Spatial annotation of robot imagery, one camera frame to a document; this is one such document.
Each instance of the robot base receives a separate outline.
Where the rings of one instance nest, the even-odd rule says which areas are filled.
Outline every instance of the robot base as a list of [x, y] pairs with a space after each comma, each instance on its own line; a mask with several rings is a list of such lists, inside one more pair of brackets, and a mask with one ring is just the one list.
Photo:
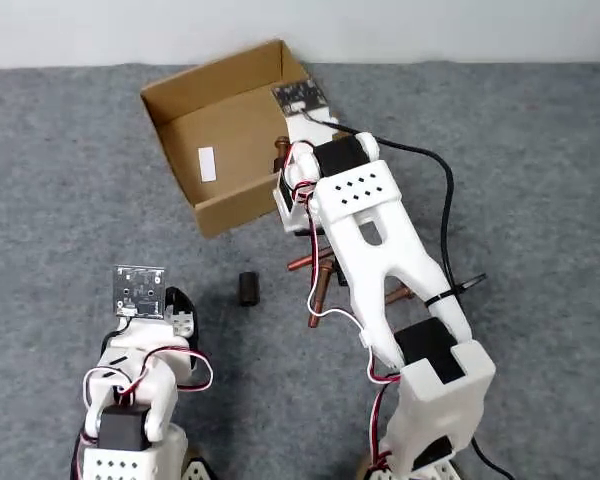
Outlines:
[[376, 470], [365, 476], [362, 470], [356, 480], [468, 480], [454, 462], [440, 462], [439, 464], [420, 470], [408, 478], [397, 477], [390, 470]]

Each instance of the cable tie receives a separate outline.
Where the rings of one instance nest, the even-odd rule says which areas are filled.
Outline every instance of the cable tie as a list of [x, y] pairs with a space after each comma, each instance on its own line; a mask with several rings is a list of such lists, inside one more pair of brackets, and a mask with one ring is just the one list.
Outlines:
[[444, 292], [439, 293], [435, 297], [431, 297], [429, 300], [424, 302], [424, 305], [425, 305], [425, 307], [429, 308], [431, 305], [433, 305], [436, 302], [439, 302], [443, 298], [450, 297], [451, 295], [460, 295], [460, 294], [466, 292], [467, 290], [469, 290], [470, 288], [475, 287], [477, 284], [479, 284], [480, 282], [482, 282], [483, 280], [486, 280], [486, 279], [487, 279], [486, 273], [481, 273], [480, 275], [476, 275], [475, 277], [470, 278], [469, 280], [467, 280], [465, 282], [455, 285], [454, 288], [450, 288], [449, 290], [445, 290]]

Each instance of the black cable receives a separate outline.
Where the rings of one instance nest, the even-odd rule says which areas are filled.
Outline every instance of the black cable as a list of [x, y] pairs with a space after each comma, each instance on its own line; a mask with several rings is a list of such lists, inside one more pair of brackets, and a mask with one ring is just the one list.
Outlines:
[[109, 342], [113, 337], [122, 335], [124, 332], [127, 331], [127, 328], [129, 328], [129, 325], [131, 325], [131, 320], [133, 320], [133, 318], [128, 319], [127, 324], [120, 330], [112, 330], [104, 336], [104, 338], [102, 339], [102, 345], [100, 346], [100, 356], [102, 356], [104, 351], [107, 349], [107, 347], [109, 346]]
[[[311, 115], [309, 115], [306, 111], [303, 111], [302, 113], [307, 120], [310, 120], [315, 123], [319, 123], [326, 127], [333, 128], [334, 130], [340, 130], [341, 132], [349, 133], [351, 135], [357, 135], [358, 133], [361, 132], [361, 130], [356, 130], [355, 128], [347, 127], [346, 125], [340, 125], [338, 123], [317, 120], [317, 119], [313, 118]], [[447, 278], [447, 281], [449, 282], [449, 285], [451, 286], [450, 292], [453, 292], [453, 294], [456, 296], [456, 299], [458, 300], [458, 303], [460, 303], [460, 298], [459, 298], [458, 293], [461, 293], [461, 291], [467, 290], [468, 288], [475, 285], [476, 283], [479, 283], [480, 281], [484, 280], [484, 278], [486, 278], [486, 275], [481, 274], [481, 275], [478, 275], [477, 277], [475, 277], [474, 279], [471, 279], [471, 280], [465, 282], [465, 284], [470, 283], [470, 285], [464, 286], [464, 284], [463, 284], [464, 290], [460, 290], [457, 288], [455, 279], [453, 277], [453, 270], [451, 268], [451, 261], [449, 259], [449, 250], [448, 250], [448, 246], [447, 246], [449, 215], [451, 214], [451, 202], [453, 200], [453, 192], [455, 189], [455, 183], [453, 181], [453, 171], [451, 170], [451, 167], [440, 155], [438, 155], [436, 152], [434, 152], [432, 150], [428, 150], [426, 148], [421, 148], [421, 147], [415, 147], [412, 145], [404, 145], [401, 143], [394, 142], [392, 140], [387, 140], [382, 137], [376, 137], [375, 135], [374, 135], [374, 138], [376, 139], [376, 141], [378, 143], [385, 145], [387, 147], [395, 148], [398, 150], [404, 150], [405, 152], [417, 153], [419, 155], [424, 155], [426, 157], [429, 157], [429, 158], [433, 159], [438, 165], [440, 165], [442, 167], [442, 169], [444, 170], [445, 179], [447, 181], [447, 192], [444, 197], [444, 206], [442, 207], [442, 220], [440, 221], [440, 254], [442, 256], [442, 270], [444, 272], [444, 276]], [[515, 480], [515, 477], [511, 473], [509, 473], [504, 468], [499, 467], [498, 465], [496, 465], [495, 463], [493, 463], [491, 460], [489, 460], [487, 458], [487, 456], [482, 452], [482, 450], [480, 450], [480, 447], [478, 446], [478, 442], [476, 441], [475, 437], [471, 439], [471, 446], [473, 447], [476, 454], [478, 455], [478, 458], [480, 458], [480, 460], [482, 460], [482, 462], [487, 467], [498, 472], [500, 475], [504, 476], [508, 480]]]
[[491, 470], [493, 470], [495, 472], [498, 472], [500, 475], [507, 478], [508, 480], [516, 480], [516, 477], [514, 477], [510, 472], [506, 471], [502, 467], [499, 467], [498, 465], [496, 465], [495, 463], [493, 463], [491, 460], [489, 460], [487, 458], [487, 456], [480, 449], [480, 446], [478, 445], [478, 441], [476, 440], [476, 437], [473, 437], [471, 439], [471, 446], [476, 451], [476, 455], [478, 455], [478, 458], [480, 460], [482, 460], [482, 463], [484, 463], [487, 467], [489, 467]]

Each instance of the white wall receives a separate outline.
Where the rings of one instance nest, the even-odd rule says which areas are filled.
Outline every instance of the white wall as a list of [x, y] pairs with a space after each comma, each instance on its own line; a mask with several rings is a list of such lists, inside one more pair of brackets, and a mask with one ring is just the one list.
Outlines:
[[600, 0], [0, 0], [0, 67], [199, 63], [273, 37], [312, 62], [600, 61]]

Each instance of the white label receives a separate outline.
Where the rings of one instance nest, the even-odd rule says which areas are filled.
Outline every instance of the white label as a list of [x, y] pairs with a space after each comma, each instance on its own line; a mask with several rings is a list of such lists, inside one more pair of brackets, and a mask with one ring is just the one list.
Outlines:
[[213, 156], [213, 147], [198, 149], [200, 162], [200, 179], [203, 182], [213, 182], [216, 179], [216, 160]]

